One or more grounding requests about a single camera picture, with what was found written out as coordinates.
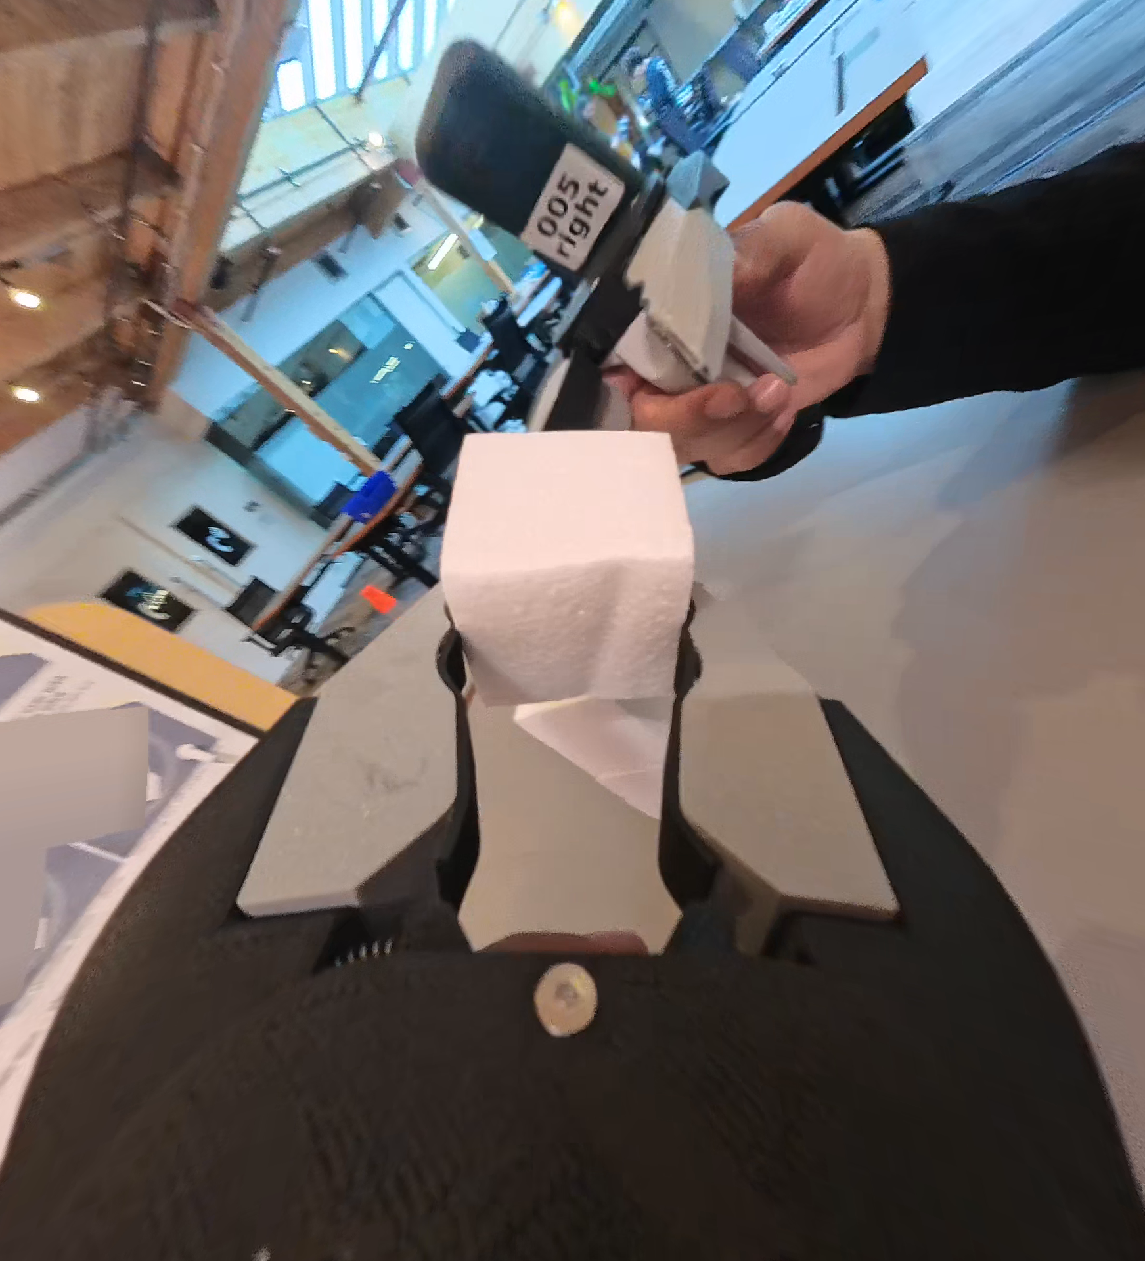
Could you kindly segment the person's right forearm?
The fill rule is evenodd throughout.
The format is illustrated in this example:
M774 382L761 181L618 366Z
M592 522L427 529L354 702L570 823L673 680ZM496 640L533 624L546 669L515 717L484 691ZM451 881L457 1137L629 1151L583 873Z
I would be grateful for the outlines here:
M883 337L830 416L1145 369L1145 139L874 231L890 260Z

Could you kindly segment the black office chair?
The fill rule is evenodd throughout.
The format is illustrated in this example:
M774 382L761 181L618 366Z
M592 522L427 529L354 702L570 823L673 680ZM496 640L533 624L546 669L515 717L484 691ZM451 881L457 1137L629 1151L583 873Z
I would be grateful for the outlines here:
M470 421L443 397L441 384L439 376L433 377L391 419L411 440L423 461L423 472L431 479L444 479L452 471L465 439L473 432Z

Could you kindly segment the blue storage bin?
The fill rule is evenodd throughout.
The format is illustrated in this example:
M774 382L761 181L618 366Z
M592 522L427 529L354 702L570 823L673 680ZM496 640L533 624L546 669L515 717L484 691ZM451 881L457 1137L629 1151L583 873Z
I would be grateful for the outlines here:
M385 469L370 474L343 503L341 514L357 524L367 524L383 516L399 487Z

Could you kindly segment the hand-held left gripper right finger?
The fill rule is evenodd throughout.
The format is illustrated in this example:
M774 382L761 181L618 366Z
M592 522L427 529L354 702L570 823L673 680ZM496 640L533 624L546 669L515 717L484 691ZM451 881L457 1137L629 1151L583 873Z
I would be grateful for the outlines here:
M671 948L703 931L766 955L798 915L901 915L819 694L703 583L679 640L660 874L679 907Z

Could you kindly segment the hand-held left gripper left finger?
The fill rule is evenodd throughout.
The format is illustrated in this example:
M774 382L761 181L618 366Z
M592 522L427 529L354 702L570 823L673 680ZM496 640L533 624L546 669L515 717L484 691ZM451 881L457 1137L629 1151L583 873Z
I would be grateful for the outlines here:
M237 903L248 915L380 905L473 828L464 648L414 604L316 694Z

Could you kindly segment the person's right hand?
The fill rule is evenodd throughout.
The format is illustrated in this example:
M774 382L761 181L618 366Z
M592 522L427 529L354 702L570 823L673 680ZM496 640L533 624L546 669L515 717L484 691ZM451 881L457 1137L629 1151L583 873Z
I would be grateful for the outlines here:
M671 437L681 464L724 480L782 471L779 451L800 413L872 369L891 295L880 234L846 229L782 201L732 233L734 310L796 373L750 385L710 382L666 394L623 366L605 381L631 406L632 427Z

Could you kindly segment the printed instruction sheet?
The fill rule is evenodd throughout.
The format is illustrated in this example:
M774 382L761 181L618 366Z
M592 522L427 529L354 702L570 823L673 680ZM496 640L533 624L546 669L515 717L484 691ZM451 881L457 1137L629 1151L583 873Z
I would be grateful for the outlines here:
M258 738L0 609L0 1166L102 929Z

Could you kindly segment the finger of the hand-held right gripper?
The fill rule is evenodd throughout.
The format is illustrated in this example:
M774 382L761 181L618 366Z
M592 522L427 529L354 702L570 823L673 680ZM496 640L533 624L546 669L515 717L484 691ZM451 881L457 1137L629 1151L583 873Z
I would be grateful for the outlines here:
M632 427L632 408L620 382L584 348L562 355L549 369L530 411L531 432Z

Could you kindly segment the wood-edged background desk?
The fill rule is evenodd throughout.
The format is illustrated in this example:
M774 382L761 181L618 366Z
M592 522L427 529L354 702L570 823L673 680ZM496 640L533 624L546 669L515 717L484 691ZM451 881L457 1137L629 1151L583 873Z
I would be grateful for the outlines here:
M909 3L829 3L751 83L714 149L724 228L779 201L842 221L891 168L912 130L907 96L928 72Z

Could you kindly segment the white hard foam cube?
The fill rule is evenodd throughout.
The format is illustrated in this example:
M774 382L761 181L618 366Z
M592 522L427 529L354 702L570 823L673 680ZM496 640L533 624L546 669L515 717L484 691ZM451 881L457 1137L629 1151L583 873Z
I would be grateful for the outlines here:
M484 704L671 696L694 567L668 434L465 439L439 575Z
M581 768L632 808L661 817L673 701L567 698L523 702L513 720L525 733Z

